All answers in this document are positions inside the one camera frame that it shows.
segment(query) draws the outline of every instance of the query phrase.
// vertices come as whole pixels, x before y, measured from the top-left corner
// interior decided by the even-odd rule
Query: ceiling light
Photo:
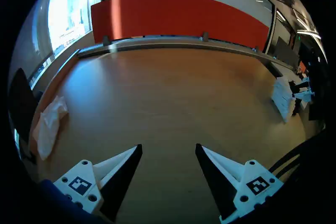
[[[281,15],[281,13],[279,11],[276,11],[278,13],[278,15],[282,18],[282,20],[286,21],[286,19]]]
[[[306,35],[310,35],[312,37],[316,37],[318,39],[321,39],[321,37],[319,36],[319,34],[314,33],[314,32],[310,32],[310,31],[306,31],[306,30],[297,30],[298,34],[306,34]]]

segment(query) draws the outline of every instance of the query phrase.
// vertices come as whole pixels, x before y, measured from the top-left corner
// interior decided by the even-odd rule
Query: screw hole
[[[254,209],[257,209],[257,208],[260,208],[261,207],[261,204],[257,203],[254,205]]]
[[[243,195],[243,196],[240,197],[241,202],[246,202],[248,200],[249,200],[249,197],[247,197],[246,195]]]
[[[83,205],[82,205],[82,203],[80,203],[80,202],[75,202],[75,204],[79,207],[79,208],[83,208]]]
[[[89,200],[92,202],[95,202],[97,200],[97,197],[94,196],[93,194],[89,195]]]

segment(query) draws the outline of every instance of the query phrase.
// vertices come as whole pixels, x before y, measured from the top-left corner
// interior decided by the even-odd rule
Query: black chair
[[[14,75],[11,82],[8,94],[8,109],[13,125],[17,130],[20,139],[23,139],[27,144],[29,141],[29,133],[34,113],[39,99],[34,97],[24,71],[20,68]],[[28,158],[33,163],[36,163],[36,157],[31,153],[31,158],[26,156],[20,148],[22,158]]]

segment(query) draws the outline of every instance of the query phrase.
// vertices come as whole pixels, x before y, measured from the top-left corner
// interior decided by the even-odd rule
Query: window
[[[91,29],[88,0],[50,0],[48,28],[52,50],[57,57]]]

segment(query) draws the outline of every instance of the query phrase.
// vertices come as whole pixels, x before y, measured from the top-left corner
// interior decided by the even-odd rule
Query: office furniture
[[[34,97],[24,71],[19,68],[10,84],[8,93],[8,109],[10,118],[20,136],[20,139],[23,139],[26,143],[28,143],[29,140],[30,126],[39,98],[41,98],[40,95],[38,98]],[[24,153],[20,141],[19,149],[22,158],[27,158],[33,163],[36,162],[34,155],[29,157]]]

